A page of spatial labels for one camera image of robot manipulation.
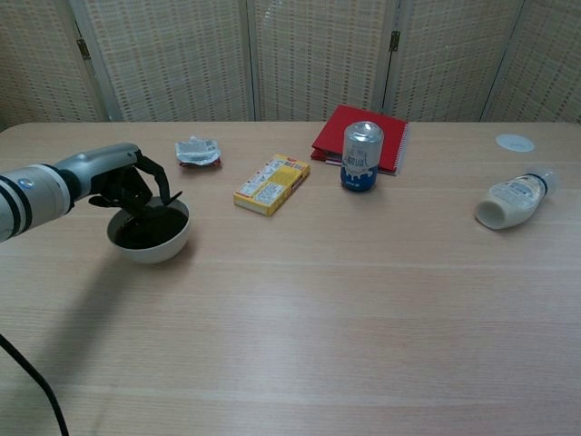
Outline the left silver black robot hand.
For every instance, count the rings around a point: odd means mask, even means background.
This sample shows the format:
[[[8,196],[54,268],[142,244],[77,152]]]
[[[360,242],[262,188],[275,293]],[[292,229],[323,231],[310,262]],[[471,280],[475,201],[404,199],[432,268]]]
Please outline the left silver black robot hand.
[[[120,208],[133,217],[152,217],[158,213],[149,205],[153,193],[142,178],[151,175],[157,183],[163,206],[177,200],[161,165],[143,155],[135,144],[105,146],[67,157],[54,164],[70,194],[70,203],[85,197],[98,207]]]

